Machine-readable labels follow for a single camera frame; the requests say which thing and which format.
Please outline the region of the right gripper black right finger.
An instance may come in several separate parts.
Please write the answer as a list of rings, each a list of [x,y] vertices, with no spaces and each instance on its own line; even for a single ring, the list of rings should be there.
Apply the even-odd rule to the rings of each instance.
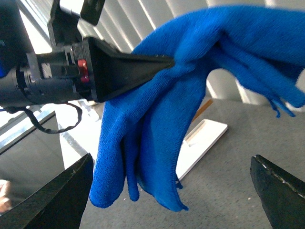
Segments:
[[[305,227],[305,183],[261,155],[251,158],[250,175],[274,229]]]

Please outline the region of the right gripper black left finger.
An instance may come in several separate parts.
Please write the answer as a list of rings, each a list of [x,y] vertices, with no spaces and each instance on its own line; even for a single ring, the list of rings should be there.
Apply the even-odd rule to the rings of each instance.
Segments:
[[[2,229],[77,229],[93,180],[91,154],[64,170],[0,218]]]

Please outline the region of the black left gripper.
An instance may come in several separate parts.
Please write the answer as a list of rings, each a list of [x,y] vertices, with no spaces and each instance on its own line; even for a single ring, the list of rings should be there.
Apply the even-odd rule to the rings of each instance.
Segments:
[[[105,41],[83,38],[79,20],[96,25],[103,6],[102,0],[55,0],[48,22],[52,51],[44,54],[34,52],[16,12],[16,102],[102,103],[174,66],[171,57],[123,53]]]

